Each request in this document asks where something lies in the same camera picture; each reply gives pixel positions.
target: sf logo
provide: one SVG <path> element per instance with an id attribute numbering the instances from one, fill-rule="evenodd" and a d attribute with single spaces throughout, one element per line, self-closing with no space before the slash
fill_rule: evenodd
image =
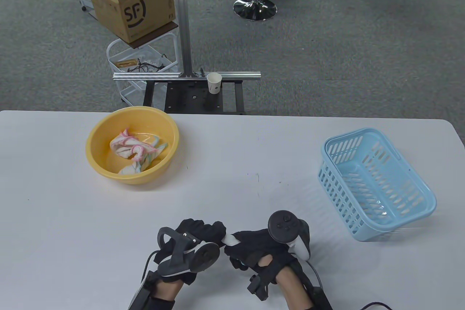
<path id="1" fill-rule="evenodd" d="M 133 20 L 138 20 L 134 23 L 128 24 L 128 28 L 134 28 L 142 23 L 146 15 L 146 7 L 144 0 L 140 0 L 138 3 L 133 4 L 130 7 L 124 9 L 124 14 L 126 16 L 126 22 L 132 22 Z"/>

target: white table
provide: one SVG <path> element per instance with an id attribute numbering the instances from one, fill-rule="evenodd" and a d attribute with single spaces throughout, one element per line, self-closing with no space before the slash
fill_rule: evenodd
<path id="1" fill-rule="evenodd" d="M 181 142 L 168 172 L 129 187 L 86 161 L 86 138 L 104 116 L 0 112 L 0 309 L 126 310 L 160 227 L 193 217 L 257 230 L 278 209 L 309 222 L 334 310 L 370 301 L 464 308 L 465 151 L 448 122 L 173 114 Z M 324 140 L 367 126 L 385 132 L 437 196 L 431 217 L 384 242 L 354 240 L 317 181 Z M 222 255 L 176 309 L 285 308 L 275 286 L 266 302 L 251 295 L 250 275 Z"/>

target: towel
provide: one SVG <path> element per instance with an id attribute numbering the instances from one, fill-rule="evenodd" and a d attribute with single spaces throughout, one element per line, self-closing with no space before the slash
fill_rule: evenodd
<path id="1" fill-rule="evenodd" d="M 142 161 L 146 154 L 156 152 L 156 149 L 150 144 L 130 136 L 127 129 L 110 142 L 110 149 L 123 158 L 129 158 L 134 154 L 133 161 Z"/>
<path id="2" fill-rule="evenodd" d="M 116 136 L 110 142 L 112 152 L 123 158 L 134 155 L 131 159 L 132 164 L 121 169 L 119 174 L 136 174 L 145 171 L 151 162 L 168 146 L 168 143 L 165 143 L 156 148 L 159 141 L 160 138 L 155 136 L 155 140 L 151 144 L 141 142 L 131 136 L 127 129 Z"/>

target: vertical aluminum pole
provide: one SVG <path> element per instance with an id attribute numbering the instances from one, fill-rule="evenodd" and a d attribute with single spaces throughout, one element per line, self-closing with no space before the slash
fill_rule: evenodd
<path id="1" fill-rule="evenodd" d="M 189 14 L 187 0 L 176 0 L 178 4 L 179 36 L 184 76 L 195 76 L 192 68 L 191 36 L 189 32 Z"/>

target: chrome stool base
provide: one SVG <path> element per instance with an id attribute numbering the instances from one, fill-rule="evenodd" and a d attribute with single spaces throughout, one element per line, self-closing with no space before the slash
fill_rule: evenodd
<path id="1" fill-rule="evenodd" d="M 278 12 L 276 5 L 269 0 L 237 0 L 232 9 L 239 17 L 249 21 L 266 21 Z"/>

